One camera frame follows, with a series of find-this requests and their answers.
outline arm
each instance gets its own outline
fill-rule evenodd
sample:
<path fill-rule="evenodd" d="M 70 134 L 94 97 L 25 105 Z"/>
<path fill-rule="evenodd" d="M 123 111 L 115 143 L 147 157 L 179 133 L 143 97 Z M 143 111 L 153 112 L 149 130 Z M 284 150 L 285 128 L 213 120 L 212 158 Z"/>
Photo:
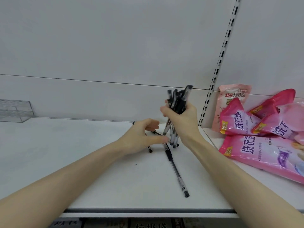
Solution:
<path fill-rule="evenodd" d="M 304 216 L 299 211 L 219 153 L 201 136 L 193 105 L 188 104 L 181 115 L 168 107 L 161 107 L 161 111 L 170 118 L 184 145 L 198 158 L 249 227 L 303 227 Z"/>
<path fill-rule="evenodd" d="M 120 139 L 63 167 L 0 200 L 0 228 L 43 228 L 89 187 L 114 161 L 145 147 L 168 141 L 165 136 L 145 136 L 159 122 L 135 123 Z"/>

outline hand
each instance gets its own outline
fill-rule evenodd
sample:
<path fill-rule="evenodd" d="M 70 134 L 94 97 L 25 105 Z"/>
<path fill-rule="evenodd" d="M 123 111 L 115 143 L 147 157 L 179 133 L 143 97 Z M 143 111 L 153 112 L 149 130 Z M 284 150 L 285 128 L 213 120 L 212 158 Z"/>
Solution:
<path fill-rule="evenodd" d="M 145 119 L 135 124 L 117 142 L 122 147 L 124 154 L 136 153 L 153 144 L 168 142 L 167 136 L 146 136 L 145 130 L 154 131 L 159 128 L 159 121 Z"/>
<path fill-rule="evenodd" d="M 186 110 L 182 114 L 177 114 L 167 106 L 161 107 L 161 112 L 165 117 L 173 122 L 173 125 L 185 146 L 189 148 L 190 139 L 202 139 L 197 123 L 196 108 L 191 103 L 187 103 Z"/>

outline peach colored pouch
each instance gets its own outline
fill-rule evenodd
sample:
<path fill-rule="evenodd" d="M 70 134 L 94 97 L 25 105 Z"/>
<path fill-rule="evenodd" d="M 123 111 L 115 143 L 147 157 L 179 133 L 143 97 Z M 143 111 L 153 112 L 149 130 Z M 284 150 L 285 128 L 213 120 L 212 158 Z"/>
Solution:
<path fill-rule="evenodd" d="M 225 109 L 234 98 L 239 98 L 241 103 L 244 104 L 251 92 L 251 86 L 243 84 L 221 85 L 219 90 L 221 93 L 217 98 L 212 130 L 220 133 L 219 119 L 222 110 Z"/>

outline yellow tag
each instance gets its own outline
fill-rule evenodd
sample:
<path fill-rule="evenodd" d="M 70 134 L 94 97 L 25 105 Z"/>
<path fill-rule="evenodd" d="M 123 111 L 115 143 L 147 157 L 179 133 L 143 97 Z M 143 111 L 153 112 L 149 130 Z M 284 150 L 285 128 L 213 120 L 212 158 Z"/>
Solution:
<path fill-rule="evenodd" d="M 222 121 L 221 124 L 222 124 L 222 126 L 221 126 L 221 133 L 222 133 L 222 134 L 225 134 L 226 129 L 227 129 L 227 127 L 228 127 L 228 122 Z"/>
<path fill-rule="evenodd" d="M 264 124 L 264 123 L 260 123 L 260 124 L 258 124 L 258 126 L 255 128 L 255 130 L 253 131 L 253 133 L 260 133 L 261 132 L 261 130 L 263 129 L 263 127 L 265 127 L 266 126 L 266 124 Z"/>
<path fill-rule="evenodd" d="M 224 155 L 230 157 L 231 156 L 231 150 L 232 150 L 232 146 L 228 147 L 226 149 L 226 152 L 224 153 Z"/>
<path fill-rule="evenodd" d="M 259 105 L 258 107 L 256 107 L 256 108 L 254 108 L 253 110 L 251 110 L 250 113 L 254 114 L 254 113 L 260 111 L 262 108 L 263 108 L 263 106 L 262 106 L 262 105 Z"/>

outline person's right arm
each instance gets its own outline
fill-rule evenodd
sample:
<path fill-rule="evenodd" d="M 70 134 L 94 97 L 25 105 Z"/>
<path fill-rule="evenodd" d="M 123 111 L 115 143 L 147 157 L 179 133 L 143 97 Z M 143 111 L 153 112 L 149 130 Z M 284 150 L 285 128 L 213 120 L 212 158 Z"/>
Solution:
<path fill-rule="evenodd" d="M 304 216 L 275 192 L 247 174 L 207 142 L 198 130 L 196 108 L 181 115 L 161 107 L 181 141 L 198 158 L 240 218 L 251 228 L 304 227 Z"/>

